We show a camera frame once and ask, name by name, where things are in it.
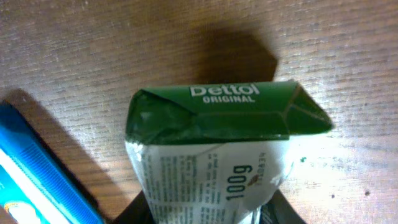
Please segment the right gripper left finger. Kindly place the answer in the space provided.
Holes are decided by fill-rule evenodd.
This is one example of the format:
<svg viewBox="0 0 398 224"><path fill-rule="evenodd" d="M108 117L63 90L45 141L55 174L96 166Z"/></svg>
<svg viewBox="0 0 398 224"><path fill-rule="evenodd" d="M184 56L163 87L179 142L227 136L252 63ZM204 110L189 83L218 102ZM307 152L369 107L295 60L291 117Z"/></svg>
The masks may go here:
<svg viewBox="0 0 398 224"><path fill-rule="evenodd" d="M142 190L123 212L116 217L113 224L155 224Z"/></svg>

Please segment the green Dettol soap bar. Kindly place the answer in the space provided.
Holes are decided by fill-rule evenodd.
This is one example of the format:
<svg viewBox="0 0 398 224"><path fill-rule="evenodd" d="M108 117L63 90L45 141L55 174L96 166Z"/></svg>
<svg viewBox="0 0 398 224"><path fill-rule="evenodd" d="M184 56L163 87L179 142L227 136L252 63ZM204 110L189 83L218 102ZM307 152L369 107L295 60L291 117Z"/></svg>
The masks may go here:
<svg viewBox="0 0 398 224"><path fill-rule="evenodd" d="M296 81L143 88L125 146L155 223L260 223L261 207L333 128Z"/></svg>

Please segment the blue disposable razor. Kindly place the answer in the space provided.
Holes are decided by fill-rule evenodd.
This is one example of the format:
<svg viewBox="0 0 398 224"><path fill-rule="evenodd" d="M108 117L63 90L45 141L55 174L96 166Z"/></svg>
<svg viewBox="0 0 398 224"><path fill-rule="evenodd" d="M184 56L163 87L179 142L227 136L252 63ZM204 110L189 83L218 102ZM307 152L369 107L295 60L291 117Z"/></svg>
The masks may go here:
<svg viewBox="0 0 398 224"><path fill-rule="evenodd" d="M1 165L21 170L55 207L64 224L104 220L44 148L25 118L1 103Z"/></svg>

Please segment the toothpaste tube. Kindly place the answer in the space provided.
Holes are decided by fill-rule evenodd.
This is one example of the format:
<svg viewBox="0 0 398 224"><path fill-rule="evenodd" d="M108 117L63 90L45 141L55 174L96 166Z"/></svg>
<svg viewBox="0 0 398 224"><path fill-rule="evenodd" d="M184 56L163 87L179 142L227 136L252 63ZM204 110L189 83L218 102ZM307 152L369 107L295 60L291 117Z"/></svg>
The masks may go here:
<svg viewBox="0 0 398 224"><path fill-rule="evenodd" d="M21 170L3 164L1 207L16 223L63 223L55 207Z"/></svg>

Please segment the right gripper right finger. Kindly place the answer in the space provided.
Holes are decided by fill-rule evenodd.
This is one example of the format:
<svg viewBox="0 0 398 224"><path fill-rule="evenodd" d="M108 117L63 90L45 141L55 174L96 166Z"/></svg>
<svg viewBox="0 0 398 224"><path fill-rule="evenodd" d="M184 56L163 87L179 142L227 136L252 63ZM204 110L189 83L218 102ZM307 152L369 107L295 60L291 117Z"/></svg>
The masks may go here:
<svg viewBox="0 0 398 224"><path fill-rule="evenodd" d="M307 224L280 190L261 207L260 224Z"/></svg>

